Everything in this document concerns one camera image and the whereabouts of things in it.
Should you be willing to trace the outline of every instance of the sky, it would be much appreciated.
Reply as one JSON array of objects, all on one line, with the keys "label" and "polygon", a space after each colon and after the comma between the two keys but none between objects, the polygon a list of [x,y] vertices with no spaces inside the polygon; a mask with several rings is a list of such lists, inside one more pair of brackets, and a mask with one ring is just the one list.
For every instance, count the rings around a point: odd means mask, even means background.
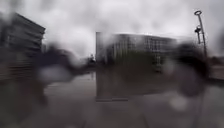
[{"label": "sky", "polygon": [[44,43],[57,42],[78,57],[95,54],[96,31],[197,39],[198,9],[203,11],[208,48],[213,54],[220,51],[216,39],[224,25],[222,0],[11,1],[17,1],[15,11],[46,28]]}]

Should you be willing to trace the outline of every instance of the lamp post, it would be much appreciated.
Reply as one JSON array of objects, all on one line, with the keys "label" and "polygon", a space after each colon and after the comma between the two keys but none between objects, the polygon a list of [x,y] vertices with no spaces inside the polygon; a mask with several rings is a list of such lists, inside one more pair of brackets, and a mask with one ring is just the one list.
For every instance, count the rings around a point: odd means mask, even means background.
[{"label": "lamp post", "polygon": [[202,20],[201,20],[201,14],[202,14],[202,12],[200,10],[198,10],[194,13],[194,15],[198,16],[198,20],[200,23],[200,25],[197,26],[197,28],[195,29],[195,33],[197,33],[199,44],[201,42],[200,34],[202,34],[202,39],[203,39],[203,43],[204,43],[204,55],[205,55],[205,57],[207,57],[207,46],[206,46],[206,41],[205,41],[205,32],[204,32],[204,28],[203,28],[203,24],[202,24]]}]

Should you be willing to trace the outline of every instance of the street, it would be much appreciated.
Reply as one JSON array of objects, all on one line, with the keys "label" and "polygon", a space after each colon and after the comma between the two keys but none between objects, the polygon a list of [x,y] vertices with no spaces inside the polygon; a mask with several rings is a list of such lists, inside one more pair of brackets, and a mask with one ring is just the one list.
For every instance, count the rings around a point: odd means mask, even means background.
[{"label": "street", "polygon": [[33,113],[24,128],[221,128],[224,116],[222,89],[209,87],[203,97],[180,99],[175,90],[133,95],[124,101],[96,100],[95,74],[45,89],[47,107]]}]

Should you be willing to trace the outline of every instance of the pole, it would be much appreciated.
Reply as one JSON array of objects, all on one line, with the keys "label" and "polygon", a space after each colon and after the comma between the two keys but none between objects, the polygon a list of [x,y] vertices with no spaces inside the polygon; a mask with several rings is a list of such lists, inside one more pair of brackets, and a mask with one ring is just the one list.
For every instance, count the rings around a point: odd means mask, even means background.
[{"label": "pole", "polygon": [[200,26],[201,26],[201,33],[202,33],[202,38],[203,38],[203,42],[204,42],[204,55],[207,58],[207,46],[206,46],[206,41],[205,41],[205,32],[204,32],[204,27],[203,27],[202,20],[201,20],[202,12],[201,11],[196,11],[194,14],[196,16],[198,16],[198,20],[199,20],[199,23],[200,23]]}]

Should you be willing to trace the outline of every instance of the facade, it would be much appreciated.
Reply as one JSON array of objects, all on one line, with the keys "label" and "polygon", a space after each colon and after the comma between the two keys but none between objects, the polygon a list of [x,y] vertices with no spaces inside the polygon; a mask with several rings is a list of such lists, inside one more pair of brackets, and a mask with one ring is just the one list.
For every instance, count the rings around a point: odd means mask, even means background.
[{"label": "facade", "polygon": [[41,53],[45,28],[22,15],[16,13],[4,33],[4,46],[29,57]]},{"label": "facade", "polygon": [[103,33],[96,33],[96,61],[108,61],[108,58],[116,59],[129,51],[150,52],[155,55],[157,64],[161,64],[161,58],[169,52],[169,47],[175,39],[148,35],[114,34],[116,38],[106,45],[102,42]]}]

